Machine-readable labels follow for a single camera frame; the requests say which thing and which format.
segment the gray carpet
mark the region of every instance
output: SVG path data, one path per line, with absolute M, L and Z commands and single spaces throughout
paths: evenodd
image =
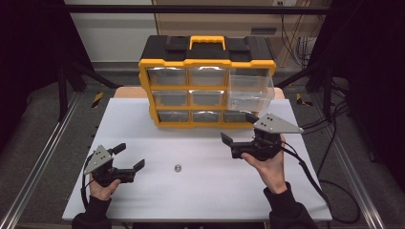
M 129 77 L 127 74 L 116 75 L 111 79 L 124 85 L 139 83 L 135 77 Z M 72 120 L 58 142 L 53 156 L 19 219 L 21 223 L 69 224 L 61 219 L 67 204 L 66 197 L 75 186 L 75 180 L 88 153 L 88 147 L 92 144 L 92 135 L 96 134 L 96 127 L 103 116 L 108 98 L 112 97 L 115 92 L 93 80 L 87 79 L 87 82 L 88 88 L 85 93 L 80 94 Z M 104 92 L 104 96 L 98 106 L 92 108 L 95 96 L 99 92 Z M 287 87 L 284 89 L 284 93 L 291 102 L 300 126 L 319 118 L 315 106 L 297 104 L 297 93 L 302 96 L 303 101 L 313 102 L 313 96 L 307 94 L 302 85 L 297 83 Z M 342 100 L 336 94 L 332 97 L 334 104 L 338 104 Z M 7 213 L 30 174 L 34 163 L 52 134 L 58 111 L 56 84 L 31 94 L 27 111 L 15 130 L 14 137 L 0 155 L 0 189 L 2 190 L 0 216 L 3 217 Z M 397 187 L 383 164 L 370 161 L 368 148 L 350 117 L 350 111 L 338 116 L 337 135 L 367 188 L 386 228 L 405 228 L 405 195 Z M 304 140 L 314 169 L 317 171 L 328 147 L 330 136 L 324 129 L 304 135 Z M 351 187 L 335 154 L 336 151 L 332 148 L 320 178 L 350 190 Z M 322 183 L 322 188 L 330 198 L 332 214 L 335 217 L 351 220 L 356 216 L 355 205 L 345 192 L 328 183 Z M 326 227 L 326 223 L 321 222 L 319 226 Z M 332 228 L 369 228 L 362 214 L 360 220 L 354 224 L 334 220 L 331 226 Z

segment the white tabletop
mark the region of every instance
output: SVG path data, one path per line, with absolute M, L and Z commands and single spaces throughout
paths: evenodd
M 286 99 L 273 100 L 268 111 L 297 124 Z M 253 136 L 252 129 L 158 128 L 150 118 L 146 98 L 111 98 L 89 154 L 100 144 L 110 149 L 126 143 L 126 150 L 114 156 L 113 166 L 130 169 L 145 159 L 145 167 L 133 183 L 118 187 L 107 217 L 122 221 L 268 220 L 271 209 L 263 194 L 264 183 L 244 160 L 231 157 L 220 132 L 234 141 L 250 141 Z M 316 177 L 301 135 L 285 134 L 285 138 Z M 179 173 L 175 171 L 178 164 Z M 331 220 L 325 201 L 298 161 L 286 154 L 285 168 L 296 200 L 314 220 Z M 81 172 L 63 219 L 72 220 L 84 212 L 80 188 Z

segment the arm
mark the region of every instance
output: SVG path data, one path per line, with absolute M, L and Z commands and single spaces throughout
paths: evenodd
M 110 229 L 111 221 L 106 217 L 111 203 L 111 195 L 119 186 L 120 180 L 116 179 L 108 187 L 102 187 L 95 180 L 90 182 L 90 200 L 85 213 L 75 216 L 72 221 L 73 229 Z
M 305 206 L 295 201 L 285 180 L 284 152 L 266 161 L 257 160 L 247 153 L 243 153 L 242 158 L 258 171 L 266 185 L 264 193 L 272 209 L 269 214 L 271 228 L 317 228 Z

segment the hand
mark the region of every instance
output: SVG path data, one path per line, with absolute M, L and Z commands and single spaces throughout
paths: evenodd
M 90 195 L 100 200 L 109 200 L 110 196 L 113 192 L 116 191 L 116 188 L 121 183 L 121 180 L 116 179 L 114 180 L 108 187 L 103 187 L 97 183 L 97 181 L 93 180 L 92 174 L 90 174 Z
M 274 158 L 266 161 L 260 161 L 248 153 L 242 153 L 242 158 L 257 172 L 259 172 L 262 181 L 273 194 L 280 194 L 286 191 L 286 180 L 284 174 L 284 152 L 280 151 Z

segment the small round object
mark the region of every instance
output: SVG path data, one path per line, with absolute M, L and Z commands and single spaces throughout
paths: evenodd
M 181 171 L 181 165 L 180 164 L 177 164 L 175 166 L 175 171 L 178 172 L 178 173 Z

